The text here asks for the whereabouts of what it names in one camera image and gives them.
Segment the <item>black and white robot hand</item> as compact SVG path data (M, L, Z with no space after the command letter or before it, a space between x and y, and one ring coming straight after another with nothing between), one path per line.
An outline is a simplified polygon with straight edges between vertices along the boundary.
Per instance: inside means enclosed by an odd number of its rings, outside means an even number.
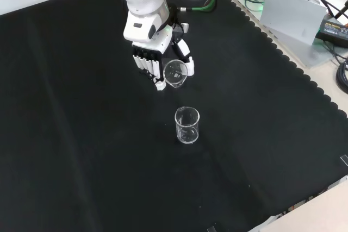
M132 42L133 59L138 69L153 81L158 91L163 91L167 85L178 88L195 74L191 51L173 30L175 27L182 25L166 25L148 43Z

